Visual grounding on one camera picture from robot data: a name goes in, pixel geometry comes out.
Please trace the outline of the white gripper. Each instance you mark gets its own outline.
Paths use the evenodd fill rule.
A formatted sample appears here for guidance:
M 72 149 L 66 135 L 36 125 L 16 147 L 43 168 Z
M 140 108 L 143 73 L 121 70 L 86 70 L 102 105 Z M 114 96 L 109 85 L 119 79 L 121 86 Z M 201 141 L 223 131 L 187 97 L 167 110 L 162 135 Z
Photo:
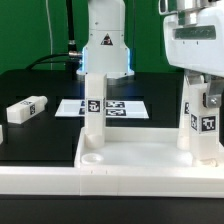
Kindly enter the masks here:
M 204 106 L 219 108 L 224 92 L 224 0 L 159 0 L 158 10 L 164 17 L 168 63 L 207 73 Z

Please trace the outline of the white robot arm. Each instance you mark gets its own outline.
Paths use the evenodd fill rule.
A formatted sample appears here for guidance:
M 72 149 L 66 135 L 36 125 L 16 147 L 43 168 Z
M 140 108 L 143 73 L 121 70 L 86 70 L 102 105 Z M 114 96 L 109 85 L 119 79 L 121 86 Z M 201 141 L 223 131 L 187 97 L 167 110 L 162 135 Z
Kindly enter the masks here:
M 159 0 L 168 63 L 195 80 L 205 74 L 205 106 L 218 108 L 224 92 L 224 0 Z M 113 81 L 130 77 L 130 50 L 124 43 L 123 0 L 88 0 L 89 38 L 78 74 L 105 73 Z

